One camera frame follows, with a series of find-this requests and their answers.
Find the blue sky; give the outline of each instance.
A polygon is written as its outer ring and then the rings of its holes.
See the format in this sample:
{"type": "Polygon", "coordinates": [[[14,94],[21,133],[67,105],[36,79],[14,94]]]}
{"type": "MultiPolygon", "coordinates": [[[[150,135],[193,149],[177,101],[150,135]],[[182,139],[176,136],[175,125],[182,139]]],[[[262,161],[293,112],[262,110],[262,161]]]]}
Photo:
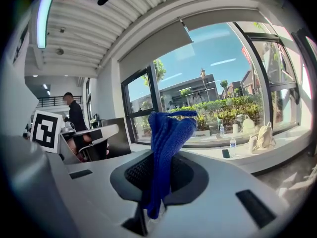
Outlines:
{"type": "MultiPolygon", "coordinates": [[[[241,52],[240,40],[226,23],[189,31],[189,36],[192,44],[159,58],[166,69],[164,79],[158,83],[159,90],[200,77],[201,68],[204,68],[206,75],[213,74],[218,93],[221,94],[221,80],[227,80],[228,84],[241,81],[250,69],[241,52]]],[[[131,101],[149,93],[141,78],[129,84],[131,101]]]]}

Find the black hair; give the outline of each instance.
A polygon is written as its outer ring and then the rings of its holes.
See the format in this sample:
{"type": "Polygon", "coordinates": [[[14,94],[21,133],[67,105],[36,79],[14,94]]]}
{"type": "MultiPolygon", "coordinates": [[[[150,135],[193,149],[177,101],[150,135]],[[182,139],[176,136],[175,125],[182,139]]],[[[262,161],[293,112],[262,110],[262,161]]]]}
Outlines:
{"type": "Polygon", "coordinates": [[[70,96],[70,97],[73,98],[73,95],[72,95],[71,93],[69,93],[69,92],[65,93],[65,94],[64,94],[64,97],[65,97],[65,96],[70,96]]]}

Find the white ceiling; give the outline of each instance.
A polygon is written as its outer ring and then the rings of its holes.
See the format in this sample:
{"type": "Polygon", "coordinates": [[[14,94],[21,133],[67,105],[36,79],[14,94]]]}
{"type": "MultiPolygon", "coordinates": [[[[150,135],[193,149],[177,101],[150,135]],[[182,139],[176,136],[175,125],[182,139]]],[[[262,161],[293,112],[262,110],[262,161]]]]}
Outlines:
{"type": "Polygon", "coordinates": [[[63,75],[69,74],[69,67],[76,68],[80,76],[85,76],[85,71],[95,72],[121,33],[136,19],[166,1],[110,0],[98,6],[96,0],[53,0],[47,47],[39,50],[35,42],[30,41],[26,74],[41,70],[39,74],[63,75]],[[56,54],[58,48],[64,50],[63,55],[56,54]]]}

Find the blue towel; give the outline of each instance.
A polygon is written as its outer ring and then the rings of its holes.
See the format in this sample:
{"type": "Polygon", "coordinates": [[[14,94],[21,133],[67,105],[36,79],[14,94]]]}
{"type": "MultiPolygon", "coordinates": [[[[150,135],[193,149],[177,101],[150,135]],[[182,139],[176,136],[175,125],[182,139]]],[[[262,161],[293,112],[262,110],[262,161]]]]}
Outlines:
{"type": "Polygon", "coordinates": [[[178,111],[174,113],[151,113],[149,124],[152,130],[151,149],[154,151],[154,177],[151,191],[144,191],[143,208],[148,216],[159,216],[161,200],[170,194],[170,166],[172,157],[193,135],[197,122],[193,118],[181,121],[171,116],[196,116],[196,111],[178,111]]]}

